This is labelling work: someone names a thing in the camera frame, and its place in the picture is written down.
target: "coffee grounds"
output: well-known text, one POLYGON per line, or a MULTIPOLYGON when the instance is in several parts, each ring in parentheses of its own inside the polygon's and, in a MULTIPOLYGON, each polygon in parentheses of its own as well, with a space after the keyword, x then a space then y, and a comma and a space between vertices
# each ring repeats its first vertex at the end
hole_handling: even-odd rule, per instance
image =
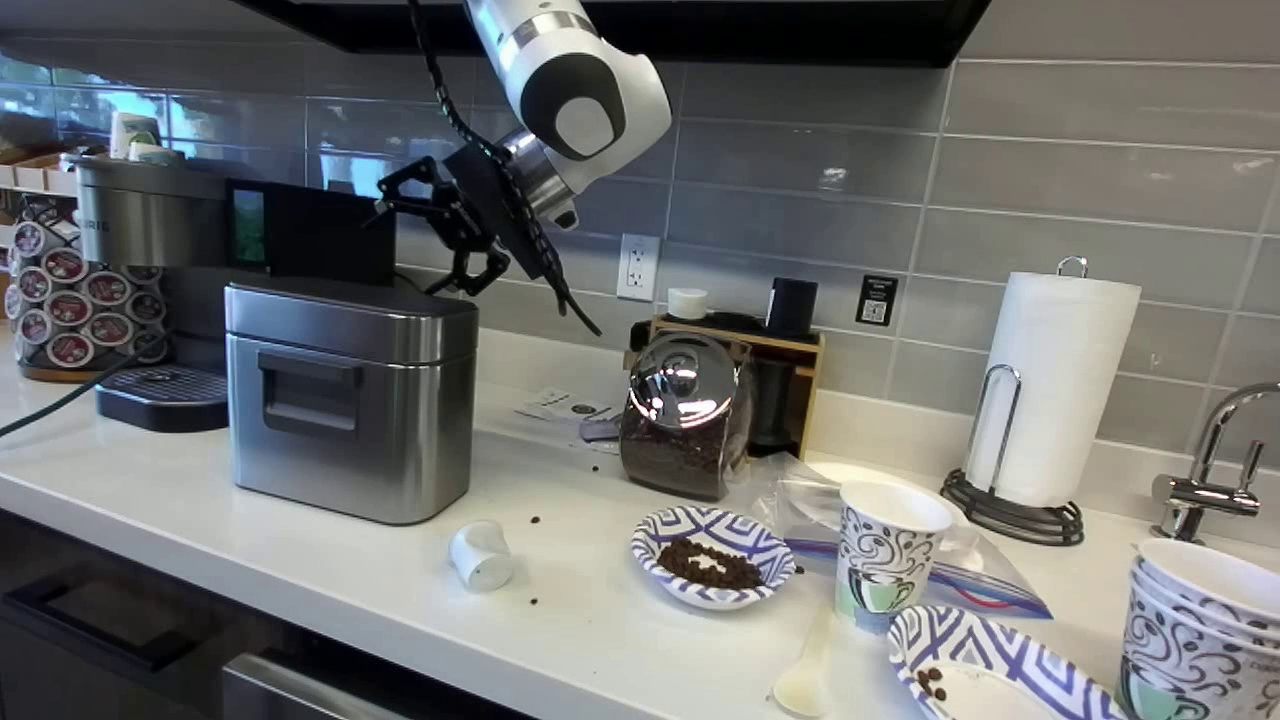
POLYGON ((694 581, 694 586, 709 586, 709 588, 758 588, 761 586, 761 568, 717 553, 709 545, 697 545, 690 536, 678 536, 670 548, 661 548, 657 555, 661 568, 694 581))

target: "white countertop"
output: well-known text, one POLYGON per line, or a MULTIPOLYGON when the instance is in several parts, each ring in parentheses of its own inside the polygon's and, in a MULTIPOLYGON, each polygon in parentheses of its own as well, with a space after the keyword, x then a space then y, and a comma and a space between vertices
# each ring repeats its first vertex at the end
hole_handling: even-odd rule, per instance
MULTIPOLYGON (((59 394, 0 369, 0 426, 59 394)), ((491 419, 482 427, 504 427, 498 396, 482 415, 491 419)), ((670 503, 678 495, 591 472, 571 449, 498 434, 475 434, 472 492, 416 529, 242 492, 230 434, 140 434, 99 419, 91 396, 0 441, 0 508, 498 704, 532 715, 786 715, 769 685, 798 662, 834 577, 814 568, 735 615, 690 613, 628 566, 628 531, 670 503), (447 571, 447 536, 482 515, 504 526, 525 571, 475 597, 447 571)), ((1142 536, 1142 522, 1087 511, 1083 548, 997 541, 1062 615, 1021 630, 1109 687, 1142 536)), ((917 715, 881 645, 851 626, 836 633, 834 715, 917 715)))

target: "electrical outlet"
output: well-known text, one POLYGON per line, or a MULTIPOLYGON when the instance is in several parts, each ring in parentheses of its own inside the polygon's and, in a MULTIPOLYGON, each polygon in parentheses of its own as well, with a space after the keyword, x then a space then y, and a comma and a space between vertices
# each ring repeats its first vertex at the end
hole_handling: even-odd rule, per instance
POLYGON ((856 302, 862 324, 893 324, 897 275, 863 275, 863 294, 856 302))
POLYGON ((652 280, 657 280, 657 236, 619 236, 617 251, 617 295, 626 302, 652 302, 652 280))

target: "wall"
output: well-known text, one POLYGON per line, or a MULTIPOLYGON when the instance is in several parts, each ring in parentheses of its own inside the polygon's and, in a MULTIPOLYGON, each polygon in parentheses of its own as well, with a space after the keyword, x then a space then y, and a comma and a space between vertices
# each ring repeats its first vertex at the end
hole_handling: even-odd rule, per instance
MULTIPOLYGON (((1098 275, 1143 286, 1104 438, 1187 449, 1226 390, 1280 379, 1278 30, 1271 0, 997 0, 949 72, 664 63, 678 133, 559 236, 606 342, 521 275, 482 302, 483 324, 626 350, 661 303, 612 302, 617 241, 652 231, 661 288, 703 286, 719 307, 764 314, 774 275, 819 280, 823 390, 974 413, 1004 275, 1083 251, 1098 275), (863 272, 903 280, 893 328, 851 319, 863 272)), ((140 56, 113 82, 4 63, 0 99, 97 123, 145 99, 174 143, 305 184, 368 190, 453 143, 413 56, 140 56)), ((488 70, 444 72, 465 117, 512 130, 488 70)), ((403 226, 399 263, 444 258, 403 226)), ((1278 405, 1247 426, 1236 453, 1280 441, 1278 405)))

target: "paper towel roll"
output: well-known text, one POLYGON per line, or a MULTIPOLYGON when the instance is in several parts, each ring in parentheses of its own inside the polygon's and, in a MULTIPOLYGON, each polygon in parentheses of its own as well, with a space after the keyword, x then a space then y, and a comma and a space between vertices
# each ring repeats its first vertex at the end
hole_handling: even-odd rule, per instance
POLYGON ((976 415, 964 476, 1024 508, 1062 508, 1077 495, 1104 419, 1142 288, 1087 275, 1014 272, 987 369, 1021 376, 1021 405, 997 476, 1014 407, 1014 376, 997 372, 976 415))

